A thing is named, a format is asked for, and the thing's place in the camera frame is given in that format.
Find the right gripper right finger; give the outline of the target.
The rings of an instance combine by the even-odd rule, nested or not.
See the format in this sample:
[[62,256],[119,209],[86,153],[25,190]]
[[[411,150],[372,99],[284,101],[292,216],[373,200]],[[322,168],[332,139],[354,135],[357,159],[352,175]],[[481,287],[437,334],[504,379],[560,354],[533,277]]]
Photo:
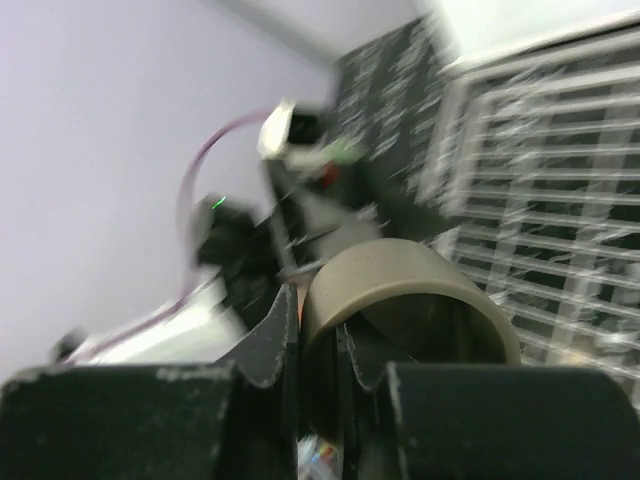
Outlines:
[[336,333],[347,479],[635,479],[639,422],[582,368],[415,361],[365,322]]

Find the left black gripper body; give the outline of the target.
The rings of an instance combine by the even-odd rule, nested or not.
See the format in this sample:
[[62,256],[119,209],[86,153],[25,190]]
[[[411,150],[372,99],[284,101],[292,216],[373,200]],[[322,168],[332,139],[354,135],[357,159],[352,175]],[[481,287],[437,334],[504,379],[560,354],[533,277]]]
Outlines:
[[270,228],[281,276],[316,273],[341,251],[378,238],[430,241],[450,229],[435,206],[417,203],[360,160],[341,167],[323,190],[289,170],[282,160],[264,162],[275,206]]

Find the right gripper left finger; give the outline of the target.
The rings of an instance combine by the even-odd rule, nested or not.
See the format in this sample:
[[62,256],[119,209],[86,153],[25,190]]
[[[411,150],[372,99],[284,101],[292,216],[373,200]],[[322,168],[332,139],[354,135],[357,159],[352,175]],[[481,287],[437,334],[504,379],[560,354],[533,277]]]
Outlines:
[[28,369],[1,390],[5,479],[293,479],[298,299],[213,363]]

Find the beige ceramic mug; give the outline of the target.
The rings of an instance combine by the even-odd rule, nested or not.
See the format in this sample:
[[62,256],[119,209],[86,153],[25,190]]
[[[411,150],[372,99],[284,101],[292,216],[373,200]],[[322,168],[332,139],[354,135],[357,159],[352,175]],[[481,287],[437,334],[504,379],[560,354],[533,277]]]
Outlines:
[[328,439],[338,431],[330,338],[357,315],[418,361],[521,362],[511,321],[438,252],[399,238],[351,246],[318,271],[301,318],[302,407],[311,429]]

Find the white wire dish rack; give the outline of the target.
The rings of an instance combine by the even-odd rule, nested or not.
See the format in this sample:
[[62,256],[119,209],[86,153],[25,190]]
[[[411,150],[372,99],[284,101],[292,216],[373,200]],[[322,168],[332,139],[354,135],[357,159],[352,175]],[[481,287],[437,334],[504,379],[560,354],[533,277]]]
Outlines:
[[531,365],[598,367],[639,395],[639,30],[453,79],[422,193],[437,249],[510,318]]

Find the green plastic cup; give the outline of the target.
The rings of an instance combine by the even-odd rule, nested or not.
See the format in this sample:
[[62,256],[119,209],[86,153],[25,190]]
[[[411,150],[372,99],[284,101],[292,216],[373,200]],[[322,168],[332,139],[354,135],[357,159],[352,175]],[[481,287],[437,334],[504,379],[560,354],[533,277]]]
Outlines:
[[347,165],[363,158],[366,149],[358,142],[339,138],[325,146],[321,153],[332,163]]

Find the pink plastic cup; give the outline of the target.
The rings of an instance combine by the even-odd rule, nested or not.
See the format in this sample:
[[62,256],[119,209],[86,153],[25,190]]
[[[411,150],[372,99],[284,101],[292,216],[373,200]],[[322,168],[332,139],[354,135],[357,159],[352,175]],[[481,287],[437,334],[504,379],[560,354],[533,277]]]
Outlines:
[[340,175],[340,169],[337,165],[329,163],[323,167],[320,177],[320,184],[324,190],[333,185]]

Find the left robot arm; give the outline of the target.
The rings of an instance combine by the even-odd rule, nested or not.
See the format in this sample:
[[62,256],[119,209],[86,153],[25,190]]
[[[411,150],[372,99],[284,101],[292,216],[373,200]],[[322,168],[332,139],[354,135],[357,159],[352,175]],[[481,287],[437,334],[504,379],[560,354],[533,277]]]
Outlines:
[[266,179],[275,205],[263,221],[228,197],[198,205],[185,289],[176,300],[102,335],[65,335],[54,362],[214,360],[262,320],[281,281],[302,284],[322,261],[358,241],[431,240],[452,225],[437,207],[403,192],[397,178],[361,161],[308,174],[269,160]]

